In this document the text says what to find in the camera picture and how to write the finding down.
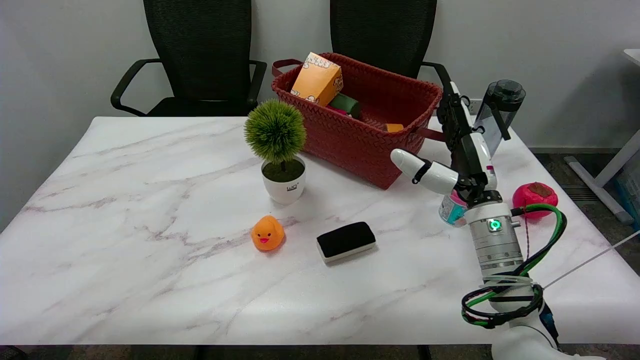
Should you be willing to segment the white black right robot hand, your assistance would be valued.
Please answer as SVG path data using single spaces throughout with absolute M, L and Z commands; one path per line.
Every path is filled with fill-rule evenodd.
M 450 150 L 450 166 L 400 148 L 390 153 L 394 166 L 413 184 L 429 191 L 441 195 L 456 193 L 468 209 L 501 203 L 489 148 L 483 135 L 473 130 L 473 119 L 452 80 L 444 82 L 438 121 Z

